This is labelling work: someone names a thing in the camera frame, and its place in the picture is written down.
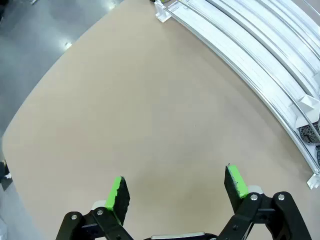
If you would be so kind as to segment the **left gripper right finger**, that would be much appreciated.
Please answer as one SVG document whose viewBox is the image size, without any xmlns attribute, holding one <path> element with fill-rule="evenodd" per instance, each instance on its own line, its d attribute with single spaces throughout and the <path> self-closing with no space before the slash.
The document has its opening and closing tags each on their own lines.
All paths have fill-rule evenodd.
<svg viewBox="0 0 320 240">
<path fill-rule="evenodd" d="M 305 221 L 289 192 L 273 197 L 249 190 L 236 165 L 225 167 L 224 186 L 234 215 L 218 240 L 245 240 L 255 224 L 263 224 L 273 240 L 310 240 Z"/>
</svg>

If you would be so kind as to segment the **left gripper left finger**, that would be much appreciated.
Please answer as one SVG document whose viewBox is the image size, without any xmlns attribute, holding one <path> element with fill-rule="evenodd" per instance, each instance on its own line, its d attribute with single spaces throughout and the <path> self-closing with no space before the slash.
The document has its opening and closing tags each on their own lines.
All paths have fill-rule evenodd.
<svg viewBox="0 0 320 240">
<path fill-rule="evenodd" d="M 57 240 L 131 240 L 123 227 L 130 194 L 126 180 L 117 176 L 107 200 L 102 206 L 83 215 L 78 211 L 68 212 L 60 225 Z"/>
</svg>

